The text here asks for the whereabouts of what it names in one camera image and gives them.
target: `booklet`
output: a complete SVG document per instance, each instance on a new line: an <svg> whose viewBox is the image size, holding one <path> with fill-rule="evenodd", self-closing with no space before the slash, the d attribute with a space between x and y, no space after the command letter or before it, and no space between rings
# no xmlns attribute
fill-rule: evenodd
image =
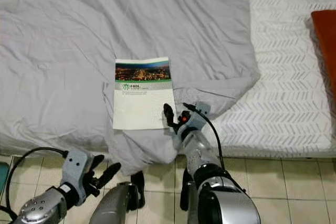
<svg viewBox="0 0 336 224"><path fill-rule="evenodd" d="M115 62L113 128L167 128L163 104L176 114L168 58Z"/></svg>

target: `tile grout line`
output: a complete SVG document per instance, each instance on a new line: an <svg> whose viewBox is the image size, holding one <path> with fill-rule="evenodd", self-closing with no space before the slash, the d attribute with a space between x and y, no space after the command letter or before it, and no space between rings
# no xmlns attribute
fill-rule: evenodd
<svg viewBox="0 0 336 224"><path fill-rule="evenodd" d="M138 213L139 213L139 210L137 209L137 213L136 213L136 218L135 218L135 224L138 224Z"/></svg>
<svg viewBox="0 0 336 224"><path fill-rule="evenodd" d="M285 200L286 198L267 198L267 197L252 197L252 199L279 199L279 200ZM296 199L296 198L289 198L286 200L295 200L295 201L325 201L324 199Z"/></svg>
<svg viewBox="0 0 336 224"><path fill-rule="evenodd" d="M174 160L174 194L176 193L176 158Z"/></svg>
<svg viewBox="0 0 336 224"><path fill-rule="evenodd" d="M245 173L246 173L246 180L247 180L247 189L248 189L248 194L251 197L251 189L250 189L250 181L248 179L248 172L247 172L247 162L246 158L244 158L244 165L245 165Z"/></svg>
<svg viewBox="0 0 336 224"><path fill-rule="evenodd" d="M282 176L284 178L283 182L285 183L285 190L286 190L286 197L287 197L287 207L288 207L288 212L289 212L289 221L292 224L292 215L290 213L290 207L289 207L289 199L288 199L288 192L287 192L287 184L286 184L284 163L282 162L282 159L280 159L280 162L281 162Z"/></svg>
<svg viewBox="0 0 336 224"><path fill-rule="evenodd" d="M324 190L324 184L323 184L323 178L322 178L322 171L321 171L321 167L320 167L320 162L317 161L316 163L317 163L317 167L318 167L319 173L320 173L320 179L321 179L321 184L322 184L322 189L323 189L323 195L324 195L324 203L325 203L326 209L327 209L328 220L329 220L329 223L331 223L330 215L329 215L329 209L328 209L328 204L327 204L326 191Z"/></svg>
<svg viewBox="0 0 336 224"><path fill-rule="evenodd" d="M145 190L146 193L163 193L163 194L175 194L173 191L157 191L157 190Z"/></svg>
<svg viewBox="0 0 336 224"><path fill-rule="evenodd" d="M176 219L176 194L174 194L174 223Z"/></svg>
<svg viewBox="0 0 336 224"><path fill-rule="evenodd" d="M265 161L294 161L294 162L316 162L318 158L303 158L303 157L298 157L298 158L287 158L287 157L275 157L275 158L253 158L253 157L225 157L225 158L232 158L232 159L249 159L249 160L265 160ZM321 161L322 163L332 163L333 161Z"/></svg>
<svg viewBox="0 0 336 224"><path fill-rule="evenodd" d="M42 162L41 162L40 170L39 170L39 172L38 172L38 178L37 178L37 182L36 182L36 187L35 187L34 197L36 196L37 186L38 186L38 182L39 182L39 180L40 180L40 176L41 176L41 171L42 171L43 163L44 163L44 157L42 158Z"/></svg>

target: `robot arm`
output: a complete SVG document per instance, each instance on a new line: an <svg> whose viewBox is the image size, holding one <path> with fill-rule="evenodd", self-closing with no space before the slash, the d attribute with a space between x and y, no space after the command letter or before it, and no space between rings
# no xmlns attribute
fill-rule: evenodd
<svg viewBox="0 0 336 224"><path fill-rule="evenodd" d="M201 131L206 121L199 114L208 114L210 106L202 102L185 106L193 113L183 111L177 124L168 104L164 114L176 133L180 154L187 157L180 206L188 210L188 223L260 224L253 201L221 165Z"/></svg>
<svg viewBox="0 0 336 224"><path fill-rule="evenodd" d="M81 150L71 150L62 168L62 180L58 188L51 187L42 195L27 201L13 224L57 224L74 205L80 206L86 198L99 190L118 172L121 165L116 163L107 168L98 179L95 169L104 159L93 157Z"/></svg>

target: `gray bedsheet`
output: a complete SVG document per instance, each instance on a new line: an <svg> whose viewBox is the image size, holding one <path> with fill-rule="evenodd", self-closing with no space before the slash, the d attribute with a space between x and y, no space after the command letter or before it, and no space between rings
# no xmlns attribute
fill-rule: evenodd
<svg viewBox="0 0 336 224"><path fill-rule="evenodd" d="M169 57L177 110L213 117L259 77L249 0L0 0L0 23L0 152L105 140L125 173L171 161L169 132L111 130L116 58Z"/></svg>

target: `bed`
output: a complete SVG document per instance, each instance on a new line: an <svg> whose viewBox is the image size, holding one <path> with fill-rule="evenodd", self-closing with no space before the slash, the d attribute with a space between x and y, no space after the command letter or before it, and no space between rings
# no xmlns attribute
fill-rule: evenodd
<svg viewBox="0 0 336 224"><path fill-rule="evenodd" d="M171 4L166 0L150 1L157 1L162 8ZM186 17L195 24L202 23L202 19L194 15L195 10L204 12L204 18L214 18L214 24L221 20L220 13L216 13L217 2L204 0L209 5L202 9L199 0L183 1L191 13ZM126 58L138 55L170 57L172 71L175 71L172 77L177 109L181 110L181 101L193 102L189 97L207 100L209 97L202 94L218 92L215 88L199 88L197 76L193 83L202 94L188 92L180 85L179 80L189 78L190 74L183 75L183 66L176 64L174 57L190 50L187 47L191 44L204 62L199 66L193 58L185 60L194 70L216 81L238 77L238 81L227 86L221 83L225 92L211 100L213 122L225 155L335 156L335 104L310 13L335 9L336 0L226 1L224 4L232 6L224 5L222 9L234 10L222 17L226 21L215 27L202 27L201 24L202 30L197 31L198 39L203 38L204 31L210 30L211 38L224 41L227 47L216 45L221 52L229 49L230 56L239 48L239 55L244 56L242 61L235 56L233 65L221 62L223 68L218 70L216 64L208 66L206 58L202 58L212 54L213 45L207 42L207 37L203 39L209 45L200 46L175 32L181 28L183 32L196 29L194 23L189 26L176 22L171 29L155 30L157 25L171 24L169 20L155 23L158 17L166 18L169 8L164 14L139 11L146 13L148 19L154 18L146 25L156 33L148 35L139 21L145 17L134 16L134 12L129 14L133 15L131 17L125 14L129 8L141 10L137 1L0 0L0 152L22 154L45 145L81 146L95 153L108 152L112 159L114 154L114 159L118 160L116 144L123 139L111 133L106 103L109 100L107 86L114 78L114 59L119 55ZM174 15L170 15L170 20L174 21ZM132 26L127 25L128 18L133 20ZM233 24L234 38L230 34ZM133 33L134 26L143 32ZM226 31L231 36L221 37ZM170 35L179 38L178 44L170 40ZM250 35L254 51L248 42ZM150 36L160 43L151 48L146 40ZM124 40L136 43L125 51L127 42ZM204 128L204 133L215 147L208 127ZM139 136L154 141L151 138L155 135L146 134ZM148 154L148 150L139 143L134 145L141 149L142 155L138 158L143 160L143 153ZM157 142L152 147L160 148L158 145L161 144ZM133 171L151 162L169 162L175 155L172 145L168 144L160 153L161 159L149 154L148 160Z"/></svg>

